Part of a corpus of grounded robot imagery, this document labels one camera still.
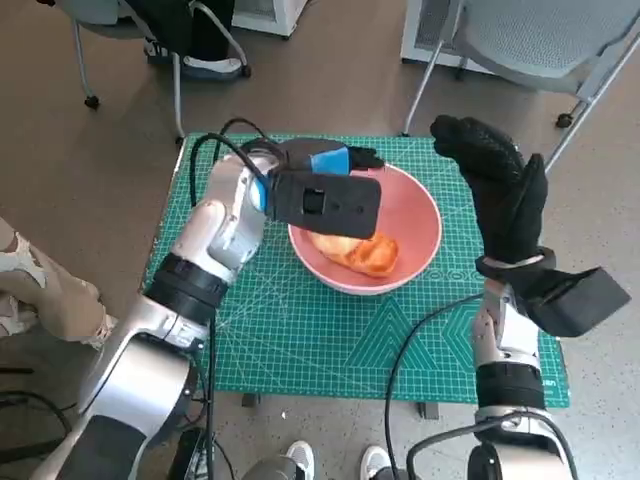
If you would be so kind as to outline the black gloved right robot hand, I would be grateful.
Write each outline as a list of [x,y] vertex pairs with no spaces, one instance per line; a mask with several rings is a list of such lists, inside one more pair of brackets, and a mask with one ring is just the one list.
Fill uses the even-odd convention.
[[539,256],[548,194],[543,157],[525,160],[511,137],[472,117],[440,115],[430,132],[435,151],[456,162],[471,189],[484,256],[509,265]]

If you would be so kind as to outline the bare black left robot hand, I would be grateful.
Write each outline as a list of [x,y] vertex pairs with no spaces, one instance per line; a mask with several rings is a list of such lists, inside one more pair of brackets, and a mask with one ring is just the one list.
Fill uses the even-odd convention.
[[279,144],[291,170],[349,175],[352,171],[381,169],[385,161],[373,148],[347,145],[333,139],[298,137]]

